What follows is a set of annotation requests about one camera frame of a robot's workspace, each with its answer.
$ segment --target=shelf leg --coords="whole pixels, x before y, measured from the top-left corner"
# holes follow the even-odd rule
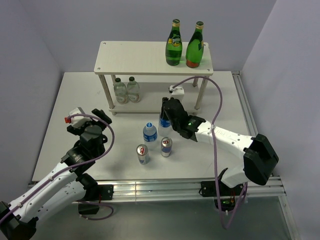
[[[116,75],[111,75],[111,78],[112,78],[113,85],[115,85],[115,83],[116,83]]]
[[[106,99],[108,101],[108,104],[109,104],[109,108],[110,109],[114,109],[115,108],[115,105],[114,105],[114,102],[112,101],[112,97],[111,97],[111,94],[110,94],[110,91],[109,91],[109,87],[108,87],[108,84],[106,82],[106,78],[105,78],[105,75],[98,75],[99,76],[99,79],[101,81],[101,84],[102,84],[102,87],[103,87],[103,90],[104,90],[104,94],[106,96]]]
[[[204,98],[205,89],[207,87],[207,84],[208,84],[208,80],[202,79],[201,87],[199,90],[199,95],[198,95],[198,98],[197,98],[195,106],[194,106],[195,110],[200,109],[200,105],[201,105],[202,99]]]
[[[196,87],[196,86],[198,86],[198,77],[197,78],[195,78],[194,80],[193,80],[193,83],[192,83],[192,86],[194,86],[194,87]]]

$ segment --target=gray floor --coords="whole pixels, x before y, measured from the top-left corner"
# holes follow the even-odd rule
[[[79,218],[72,204],[37,228],[33,240],[288,240],[277,197],[249,198],[230,229],[222,229],[213,202],[118,203],[102,221]],[[99,216],[108,210],[101,209]]]

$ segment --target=white wall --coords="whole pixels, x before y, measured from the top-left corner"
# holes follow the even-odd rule
[[[19,0],[0,6],[0,201],[10,202],[31,180],[61,72]]]
[[[20,0],[65,72],[92,72],[101,41],[188,42],[204,21],[215,70],[241,70],[276,0]]]
[[[279,155],[298,230],[320,236],[320,1],[277,0],[242,72],[254,119]]]

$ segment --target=can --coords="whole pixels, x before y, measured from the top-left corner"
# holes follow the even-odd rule
[[[171,154],[172,143],[172,139],[167,136],[161,140],[161,155],[165,158],[169,157]]]
[[[139,162],[142,165],[145,165],[149,162],[150,157],[149,157],[149,151],[148,151],[148,147],[144,144],[140,144],[137,148],[136,148],[136,152],[138,154],[138,159]]]

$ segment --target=perrier bottle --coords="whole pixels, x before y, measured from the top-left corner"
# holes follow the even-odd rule
[[[201,62],[202,55],[204,54],[204,41],[202,37],[203,28],[204,23],[202,21],[197,21],[195,31],[186,48],[186,65],[189,68],[197,68]]]
[[[182,54],[182,41],[180,34],[180,20],[173,19],[172,29],[165,45],[165,60],[171,65],[178,65]]]

